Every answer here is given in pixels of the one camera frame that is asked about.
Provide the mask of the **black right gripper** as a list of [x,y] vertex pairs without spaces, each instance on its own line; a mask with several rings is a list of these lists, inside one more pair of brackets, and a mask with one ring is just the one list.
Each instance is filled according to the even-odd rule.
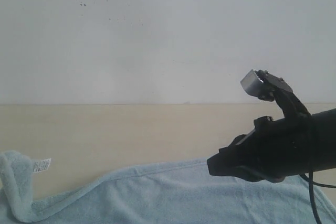
[[285,177],[312,170],[310,117],[274,121],[270,116],[262,116],[254,120],[254,127],[207,159],[210,175],[279,183]]

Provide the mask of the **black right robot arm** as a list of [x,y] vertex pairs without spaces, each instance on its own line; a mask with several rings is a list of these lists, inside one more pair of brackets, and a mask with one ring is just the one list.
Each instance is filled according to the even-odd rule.
[[207,160],[212,176],[233,176],[248,182],[282,182],[310,169],[335,168],[335,110],[274,121],[254,120],[254,129],[237,136]]

